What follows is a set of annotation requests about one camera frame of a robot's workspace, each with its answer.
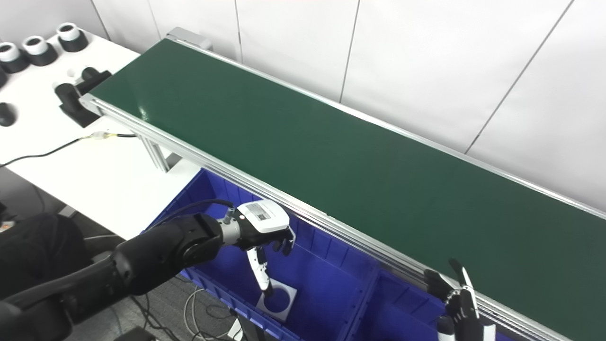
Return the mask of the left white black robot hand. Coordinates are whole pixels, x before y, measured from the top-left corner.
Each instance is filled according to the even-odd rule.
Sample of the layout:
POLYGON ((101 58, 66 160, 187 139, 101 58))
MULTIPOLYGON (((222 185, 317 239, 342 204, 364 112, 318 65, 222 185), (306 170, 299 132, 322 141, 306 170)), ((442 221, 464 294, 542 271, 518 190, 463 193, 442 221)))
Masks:
POLYGON ((264 246, 273 244, 275 252, 288 256, 296 241, 285 209, 270 199, 244 203, 236 209, 236 222, 240 237, 234 246, 245 251, 260 290, 265 296, 273 295, 273 286, 267 269, 264 246))

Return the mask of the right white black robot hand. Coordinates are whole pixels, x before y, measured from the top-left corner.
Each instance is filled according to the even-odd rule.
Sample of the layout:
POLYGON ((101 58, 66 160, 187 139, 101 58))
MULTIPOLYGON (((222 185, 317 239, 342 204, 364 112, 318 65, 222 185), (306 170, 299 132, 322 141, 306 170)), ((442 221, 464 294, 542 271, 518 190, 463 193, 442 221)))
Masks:
POLYGON ((471 278, 465 267, 450 258, 457 284, 432 269, 423 272, 427 293, 445 304, 445 313, 437 318, 439 341, 495 341, 496 325, 484 324, 471 278))

